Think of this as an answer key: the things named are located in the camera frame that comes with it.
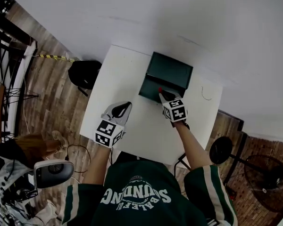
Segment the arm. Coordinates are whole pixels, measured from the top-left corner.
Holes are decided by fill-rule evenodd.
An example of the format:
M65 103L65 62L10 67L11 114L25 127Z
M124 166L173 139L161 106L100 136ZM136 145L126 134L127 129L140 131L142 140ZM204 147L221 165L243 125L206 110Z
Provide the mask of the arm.
M90 225L105 193L103 186L110 148L99 146L82 184L67 188L62 225Z
M191 169L193 170L203 166L212 165L208 154L201 147L190 130L181 121L174 122L174 125L183 142L184 151Z
M218 167L212 166L206 151L183 123L174 124L192 169L184 178L189 200L203 212L208 224L237 226L237 217L219 177Z
M106 174L107 161L110 154L110 148L100 145L92 159L86 176L84 177L84 184L103 185Z

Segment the yellow and black tape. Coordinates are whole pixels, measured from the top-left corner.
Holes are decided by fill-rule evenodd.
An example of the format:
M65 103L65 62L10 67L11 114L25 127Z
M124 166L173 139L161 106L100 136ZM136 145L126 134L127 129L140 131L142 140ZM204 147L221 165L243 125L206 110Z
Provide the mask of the yellow and black tape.
M54 58L56 60L61 59L61 60L69 61L71 63L75 61L72 58L67 59L65 56L59 56L59 55L39 55L39 56L42 57L42 58Z

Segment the wooden floor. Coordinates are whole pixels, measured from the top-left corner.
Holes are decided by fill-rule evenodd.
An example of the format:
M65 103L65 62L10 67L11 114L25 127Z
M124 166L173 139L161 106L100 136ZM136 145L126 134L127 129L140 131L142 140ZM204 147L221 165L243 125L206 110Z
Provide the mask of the wooden floor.
M14 24L31 35L38 41L37 54L51 54L65 56L69 52L59 43L46 29L35 21L18 4L15 4L7 16ZM21 105L25 108L21 113L19 123L19 134L41 133L44 139L52 139L51 132L59 130L65 136L70 144L83 145L88 149L93 157L97 145L87 138L79 135L80 126L84 116L84 111L88 103L88 97L85 97L77 87L73 85L67 71L71 66L70 62L56 61L50 58L35 57L26 80L26 89L31 93L39 95L38 98L29 99ZM208 143L208 149L213 141L220 136L229 136L234 142L234 154L241 139L241 134L237 133L238 121L222 113L218 113L216 122ZM64 154L55 154L56 158L64 159ZM90 162L85 149L72 146L69 148L69 159L75 164L75 170L84 171ZM221 177L225 177L232 162L229 160L220 166ZM186 169L177 168L176 179L178 180L182 191L184 191L183 178L188 173ZM75 173L73 175L77 180L82 181L84 174ZM63 217L65 193L68 185L77 183L74 179L52 188L44 189L35 197L35 206L37 210L43 208L46 200L50 199ZM57 220L52 220L48 225L59 225Z

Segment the black bag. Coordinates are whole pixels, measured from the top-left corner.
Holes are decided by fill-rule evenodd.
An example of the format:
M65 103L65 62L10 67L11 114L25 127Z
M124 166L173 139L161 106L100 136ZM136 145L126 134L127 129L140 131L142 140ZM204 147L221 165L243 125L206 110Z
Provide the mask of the black bag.
M92 89L100 67L102 64L99 61L74 61L68 70L68 76L72 83L84 89Z

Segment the jersey sleeve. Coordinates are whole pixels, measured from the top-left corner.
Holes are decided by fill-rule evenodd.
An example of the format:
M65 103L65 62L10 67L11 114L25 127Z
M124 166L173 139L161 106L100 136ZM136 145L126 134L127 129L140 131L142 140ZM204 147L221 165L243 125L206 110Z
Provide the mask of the jersey sleeve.
M184 187L189 200L203 212L209 226L238 225L217 166L205 166L189 172L184 178Z
M104 193L105 189L102 185L78 184L69 186L62 225L90 225Z

